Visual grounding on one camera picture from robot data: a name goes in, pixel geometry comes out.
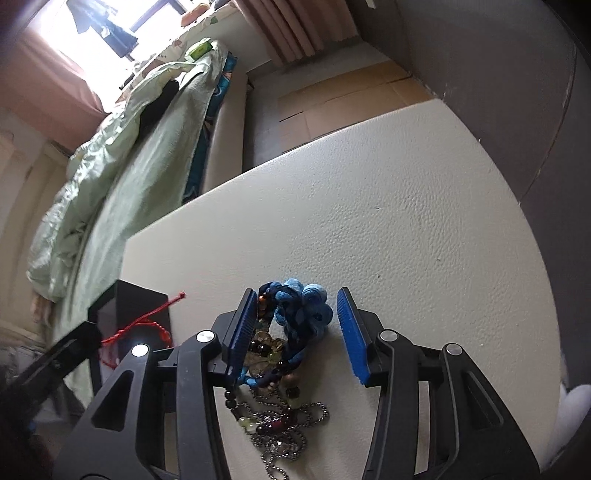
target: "curtain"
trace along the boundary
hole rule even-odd
[[[356,36],[345,0],[234,0],[280,66],[324,49],[328,41]]]
[[[72,151],[106,116],[84,71],[31,28],[21,34],[0,73],[0,106]]]

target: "beaded bracelet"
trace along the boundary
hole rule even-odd
[[[252,398],[270,409],[255,411],[245,400],[238,403],[238,389],[226,390],[226,407],[253,445],[262,450],[261,459],[269,478],[279,480],[275,476],[278,472],[283,480],[289,480],[275,461],[297,459],[307,446],[301,429],[329,417],[324,404],[301,403],[296,369],[311,344],[323,337],[333,312],[326,304],[323,287],[304,287],[296,278],[285,283],[266,283],[258,293],[258,319],[238,385],[246,384]],[[273,321],[283,327],[285,339],[269,334]]]

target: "white table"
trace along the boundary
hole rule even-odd
[[[246,287],[290,276],[324,285],[333,307],[348,286],[415,344],[463,345],[544,459],[560,382],[550,285],[509,187],[443,102],[346,128],[208,192],[133,237],[121,278],[187,292],[171,309],[180,343],[235,309]],[[378,390],[353,376],[336,316],[301,368],[303,398],[331,418],[306,431],[309,449],[288,473],[360,478]],[[265,478],[219,394],[233,478]]]

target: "red cord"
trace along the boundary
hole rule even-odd
[[[133,322],[131,322],[127,327],[122,328],[121,330],[118,330],[116,334],[114,334],[113,336],[110,336],[106,339],[104,339],[103,341],[101,341],[101,345],[102,346],[111,346],[114,343],[116,343],[123,335],[125,335],[126,333],[128,333],[133,327],[135,327],[136,325],[146,325],[149,327],[155,327],[157,328],[160,332],[159,332],[159,336],[160,339],[166,344],[167,348],[172,347],[173,345],[173,341],[172,338],[170,336],[170,332],[164,328],[162,325],[160,325],[157,322],[153,322],[152,320],[150,320],[150,317],[152,315],[155,315],[158,312],[161,312],[162,310],[170,307],[171,305],[177,303],[179,300],[182,300],[183,298],[185,298],[187,296],[187,294],[185,292],[180,292],[175,298],[173,298],[172,300],[169,300],[165,303],[163,303],[160,307],[152,310],[151,312],[145,313],[143,314],[141,317],[136,318]],[[111,357],[111,353],[112,353],[112,349],[109,349],[109,357]],[[114,362],[108,362],[104,359],[100,359],[100,361],[105,364],[107,367],[111,367],[113,369],[117,368],[117,364]]]

